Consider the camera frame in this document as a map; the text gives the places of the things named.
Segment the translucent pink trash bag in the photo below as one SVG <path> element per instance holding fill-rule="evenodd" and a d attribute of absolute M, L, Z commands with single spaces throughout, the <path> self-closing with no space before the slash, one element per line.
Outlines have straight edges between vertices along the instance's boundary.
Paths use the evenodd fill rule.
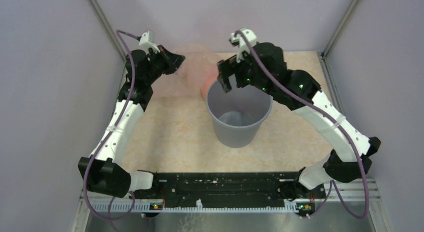
<path fill-rule="evenodd" d="M 184 55 L 185 60 L 175 73 L 163 75 L 154 82 L 153 98 L 200 97 L 207 79 L 218 75 L 217 63 L 222 56 L 193 43 L 177 47 L 172 52 Z"/>

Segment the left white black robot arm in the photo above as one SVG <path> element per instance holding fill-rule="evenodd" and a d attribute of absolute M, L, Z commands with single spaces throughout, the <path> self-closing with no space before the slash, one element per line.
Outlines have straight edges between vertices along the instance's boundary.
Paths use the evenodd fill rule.
<path fill-rule="evenodd" d="M 147 198 L 158 196 L 161 189 L 152 172 L 127 172 L 120 163 L 134 127 L 153 96 L 153 83 L 162 75 L 175 73 L 185 59 L 184 55 L 172 53 L 162 45 L 157 52 L 151 48 L 137 49 L 127 55 L 127 75 L 114 115 L 97 148 L 78 163 L 85 192 L 123 198 L 141 190 Z"/>

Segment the grey plastic trash bin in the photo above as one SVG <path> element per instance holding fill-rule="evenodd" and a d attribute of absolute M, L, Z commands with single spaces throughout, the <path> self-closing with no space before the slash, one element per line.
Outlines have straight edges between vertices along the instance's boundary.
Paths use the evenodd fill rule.
<path fill-rule="evenodd" d="M 258 88 L 248 85 L 226 93 L 219 81 L 211 84 L 205 101 L 216 137 L 230 148 L 249 145 L 273 108 L 272 96 Z"/>

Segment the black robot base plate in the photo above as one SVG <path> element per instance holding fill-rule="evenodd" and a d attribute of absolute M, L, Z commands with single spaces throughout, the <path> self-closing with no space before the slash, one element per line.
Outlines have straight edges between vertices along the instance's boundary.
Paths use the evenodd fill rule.
<path fill-rule="evenodd" d="M 134 192 L 136 199 L 159 199 L 166 208 L 277 208 L 291 201 L 324 199 L 323 185 L 301 188 L 297 172 L 155 173 L 148 190 Z"/>

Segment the pink cloth towel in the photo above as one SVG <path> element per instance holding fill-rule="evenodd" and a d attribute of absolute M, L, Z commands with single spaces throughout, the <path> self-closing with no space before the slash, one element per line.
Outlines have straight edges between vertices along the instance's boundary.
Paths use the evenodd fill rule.
<path fill-rule="evenodd" d="M 210 87 L 214 84 L 214 82 L 217 80 L 218 74 L 210 75 L 203 83 L 201 87 L 201 96 L 204 100 L 207 99 L 207 94 L 210 89 Z"/>

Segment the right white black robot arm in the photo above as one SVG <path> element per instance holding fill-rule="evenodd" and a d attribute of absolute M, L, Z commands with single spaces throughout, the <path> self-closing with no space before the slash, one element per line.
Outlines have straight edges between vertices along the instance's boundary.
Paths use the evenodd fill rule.
<path fill-rule="evenodd" d="M 257 43 L 217 64 L 225 92 L 253 86 L 269 94 L 309 122 L 332 146 L 322 161 L 300 170 L 293 191 L 300 198 L 327 182 L 364 179 L 381 140 L 360 133 L 330 101 L 320 83 L 307 71 L 289 69 L 281 47 Z"/>

